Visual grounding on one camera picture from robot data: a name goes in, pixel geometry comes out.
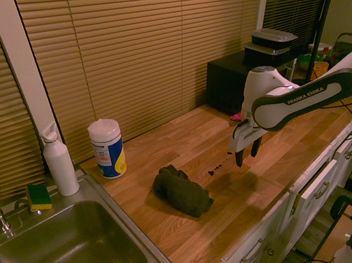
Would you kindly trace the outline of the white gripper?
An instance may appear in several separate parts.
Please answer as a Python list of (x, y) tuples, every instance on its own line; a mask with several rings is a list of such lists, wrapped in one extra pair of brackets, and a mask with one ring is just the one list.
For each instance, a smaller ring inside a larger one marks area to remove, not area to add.
[(244, 149), (253, 143), (250, 156), (255, 157), (259, 151), (265, 130), (255, 122), (245, 119), (234, 128), (230, 138), (230, 148), (235, 151), (235, 162), (242, 167)]

